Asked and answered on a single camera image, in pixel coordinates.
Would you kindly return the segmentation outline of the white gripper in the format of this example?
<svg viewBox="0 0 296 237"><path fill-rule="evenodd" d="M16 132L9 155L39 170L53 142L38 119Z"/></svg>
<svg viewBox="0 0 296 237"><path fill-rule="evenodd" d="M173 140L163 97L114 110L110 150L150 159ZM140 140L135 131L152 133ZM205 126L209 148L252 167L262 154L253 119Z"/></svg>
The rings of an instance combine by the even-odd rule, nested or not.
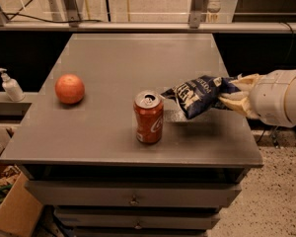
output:
<svg viewBox="0 0 296 237"><path fill-rule="evenodd" d="M269 125L296 125L296 70L275 70L262 76L239 75L231 83L240 92L218 96L228 109Z"/></svg>

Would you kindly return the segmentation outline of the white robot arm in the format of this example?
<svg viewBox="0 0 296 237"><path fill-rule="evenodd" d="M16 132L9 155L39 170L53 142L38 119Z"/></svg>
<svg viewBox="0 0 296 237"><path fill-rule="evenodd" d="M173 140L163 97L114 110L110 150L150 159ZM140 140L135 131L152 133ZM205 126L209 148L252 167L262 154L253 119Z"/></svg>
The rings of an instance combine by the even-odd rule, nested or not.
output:
<svg viewBox="0 0 296 237"><path fill-rule="evenodd" d="M230 84L238 92L221 93L219 96L227 108L268 125L296 125L296 70L239 76Z"/></svg>

